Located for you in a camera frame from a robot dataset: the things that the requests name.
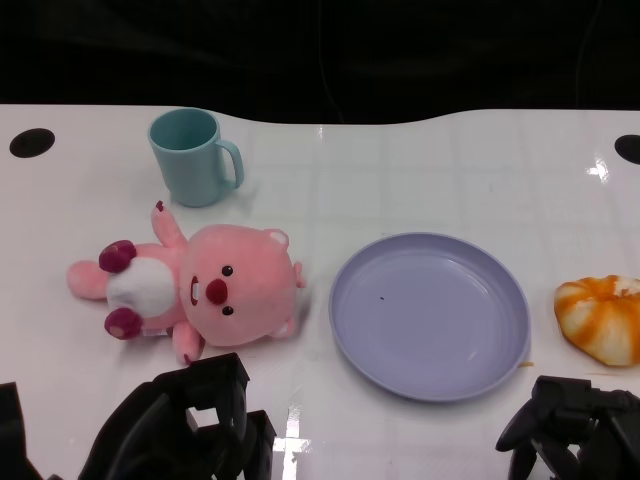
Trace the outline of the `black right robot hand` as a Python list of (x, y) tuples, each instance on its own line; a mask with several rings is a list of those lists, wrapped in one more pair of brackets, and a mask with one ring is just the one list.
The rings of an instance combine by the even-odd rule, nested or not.
[(553, 479), (637, 479), (639, 398), (589, 380), (540, 376), (495, 449), (511, 454), (510, 479), (527, 479), (537, 460)]

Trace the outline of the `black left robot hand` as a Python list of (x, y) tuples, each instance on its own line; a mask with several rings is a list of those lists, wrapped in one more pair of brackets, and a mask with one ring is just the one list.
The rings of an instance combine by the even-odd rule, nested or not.
[(141, 384), (101, 428), (81, 478), (270, 478), (275, 430), (248, 411), (248, 381), (229, 353)]

